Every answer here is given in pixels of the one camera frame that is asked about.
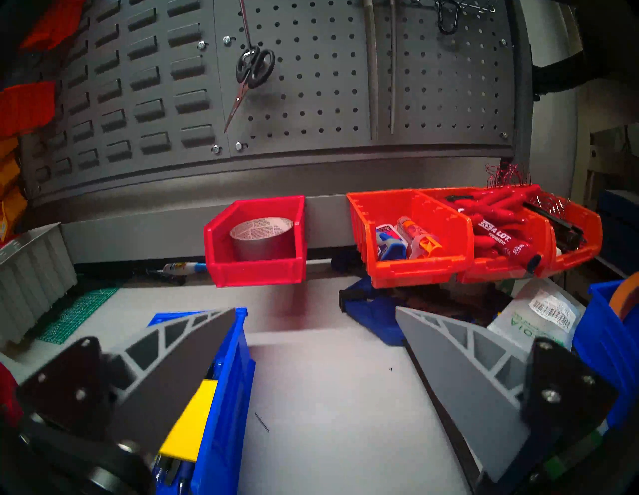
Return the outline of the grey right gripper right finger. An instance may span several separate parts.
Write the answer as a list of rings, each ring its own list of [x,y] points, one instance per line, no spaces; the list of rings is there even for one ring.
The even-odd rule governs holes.
[[[520,348],[481,326],[406,307],[396,321],[454,430],[482,468],[476,494],[528,494],[601,444],[617,389],[562,344]]]

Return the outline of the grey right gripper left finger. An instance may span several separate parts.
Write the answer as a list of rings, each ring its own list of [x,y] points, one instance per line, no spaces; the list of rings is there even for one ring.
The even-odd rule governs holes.
[[[19,384],[18,494],[155,494],[152,460],[211,367],[235,309],[65,348]]]

